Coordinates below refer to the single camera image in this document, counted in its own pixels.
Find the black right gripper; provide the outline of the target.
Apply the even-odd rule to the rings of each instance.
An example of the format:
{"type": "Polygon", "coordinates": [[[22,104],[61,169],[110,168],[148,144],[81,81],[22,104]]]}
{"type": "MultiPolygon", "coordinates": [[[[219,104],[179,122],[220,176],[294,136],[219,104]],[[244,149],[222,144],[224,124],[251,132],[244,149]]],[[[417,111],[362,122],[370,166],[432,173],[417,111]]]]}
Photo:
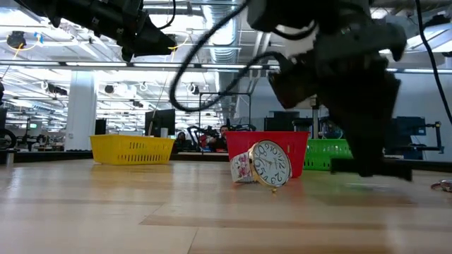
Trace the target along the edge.
{"type": "MultiPolygon", "coordinates": [[[[247,22],[260,32],[271,32],[289,42],[312,39],[305,52],[292,52],[299,70],[318,79],[349,75],[374,68],[381,72],[389,50],[393,60],[406,47],[403,27],[372,18],[370,1],[266,1],[247,3],[247,22]]],[[[401,177],[383,160],[388,124],[400,88],[400,80],[347,80],[324,84],[318,91],[333,123],[339,126],[352,153],[351,159],[332,158],[331,172],[401,177]]]]}

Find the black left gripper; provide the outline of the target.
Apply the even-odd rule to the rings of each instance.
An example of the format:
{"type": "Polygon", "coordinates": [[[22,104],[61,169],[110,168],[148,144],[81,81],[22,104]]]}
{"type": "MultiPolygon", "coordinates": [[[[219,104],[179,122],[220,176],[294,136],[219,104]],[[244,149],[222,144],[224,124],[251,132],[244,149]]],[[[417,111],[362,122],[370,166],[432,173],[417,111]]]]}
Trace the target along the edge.
{"type": "Polygon", "coordinates": [[[145,23],[143,0],[92,1],[90,25],[96,36],[117,41],[121,57],[130,62],[134,56],[169,55],[177,43],[150,20],[145,23]]]}

